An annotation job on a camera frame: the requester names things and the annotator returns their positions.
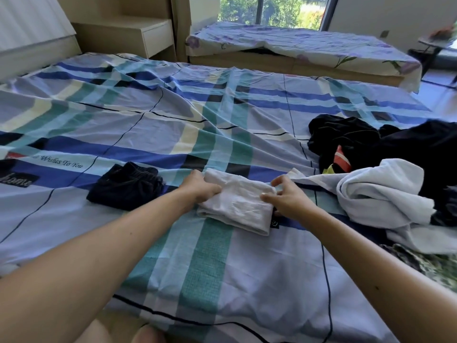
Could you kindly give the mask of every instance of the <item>plaid bed sheet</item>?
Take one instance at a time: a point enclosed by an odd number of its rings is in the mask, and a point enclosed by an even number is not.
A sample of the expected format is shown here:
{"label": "plaid bed sheet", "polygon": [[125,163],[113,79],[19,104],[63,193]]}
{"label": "plaid bed sheet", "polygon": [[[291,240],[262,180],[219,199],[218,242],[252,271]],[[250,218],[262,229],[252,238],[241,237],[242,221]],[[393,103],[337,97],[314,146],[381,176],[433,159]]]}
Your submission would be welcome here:
{"label": "plaid bed sheet", "polygon": [[[124,212],[86,201],[114,164],[154,166],[165,192],[191,169],[269,182],[316,174],[308,124],[321,113],[410,127],[431,112],[387,86],[84,54],[0,87],[0,264],[22,264]],[[307,195],[349,222],[317,187]],[[321,243],[282,219],[270,237],[179,219],[110,303],[200,342],[396,342]]]}

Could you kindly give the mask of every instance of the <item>wall outlet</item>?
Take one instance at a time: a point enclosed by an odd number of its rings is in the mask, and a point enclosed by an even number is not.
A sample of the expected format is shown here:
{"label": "wall outlet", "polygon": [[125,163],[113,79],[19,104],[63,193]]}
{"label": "wall outlet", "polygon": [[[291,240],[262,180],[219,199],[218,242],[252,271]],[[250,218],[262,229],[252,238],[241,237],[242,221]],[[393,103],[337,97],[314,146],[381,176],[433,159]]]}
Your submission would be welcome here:
{"label": "wall outlet", "polygon": [[390,30],[384,30],[383,32],[381,32],[381,35],[379,37],[386,38],[387,36],[389,36],[389,32]]}

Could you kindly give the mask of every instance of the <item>right arm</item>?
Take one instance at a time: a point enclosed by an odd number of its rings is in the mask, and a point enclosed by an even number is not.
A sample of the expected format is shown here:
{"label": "right arm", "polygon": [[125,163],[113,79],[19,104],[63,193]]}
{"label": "right arm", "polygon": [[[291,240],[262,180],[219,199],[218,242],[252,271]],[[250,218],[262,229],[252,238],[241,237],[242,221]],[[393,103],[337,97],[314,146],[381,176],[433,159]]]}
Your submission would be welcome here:
{"label": "right arm", "polygon": [[401,343],[456,340],[456,294],[317,207],[289,177],[271,184],[282,184],[283,191],[261,199],[322,242]]}

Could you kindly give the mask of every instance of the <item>person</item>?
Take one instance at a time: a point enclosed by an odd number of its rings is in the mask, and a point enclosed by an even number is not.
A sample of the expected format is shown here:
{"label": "person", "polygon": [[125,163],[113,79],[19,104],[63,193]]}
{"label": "person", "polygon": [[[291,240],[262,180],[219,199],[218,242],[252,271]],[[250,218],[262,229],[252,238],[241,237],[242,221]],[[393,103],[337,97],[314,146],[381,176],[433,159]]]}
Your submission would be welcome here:
{"label": "person", "polygon": [[[287,176],[278,195],[263,194],[279,214],[298,220],[346,270],[402,343],[453,342],[457,295],[405,265],[317,207]],[[0,280],[2,342],[109,342],[97,313],[151,245],[196,203],[218,194],[194,170],[178,189],[76,237]],[[151,327],[135,343],[164,342]]]}

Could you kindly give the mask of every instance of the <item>crumpled white clothing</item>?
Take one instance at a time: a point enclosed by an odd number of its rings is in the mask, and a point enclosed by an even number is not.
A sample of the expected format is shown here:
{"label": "crumpled white clothing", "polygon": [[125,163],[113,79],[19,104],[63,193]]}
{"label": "crumpled white clothing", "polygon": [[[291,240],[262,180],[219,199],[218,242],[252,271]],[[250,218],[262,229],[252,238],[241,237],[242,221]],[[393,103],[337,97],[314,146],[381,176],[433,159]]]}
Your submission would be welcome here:
{"label": "crumpled white clothing", "polygon": [[276,194],[270,184],[251,181],[242,176],[207,169],[205,181],[219,184],[220,194],[201,203],[200,216],[210,217],[262,236],[270,234],[273,205],[260,200],[260,194]]}
{"label": "crumpled white clothing", "polygon": [[424,170],[403,159],[384,159],[377,167],[351,173],[305,177],[288,173],[294,181],[317,184],[335,194],[352,221],[388,229],[387,237],[424,254],[457,253],[457,229],[430,225],[432,199],[418,195]]}

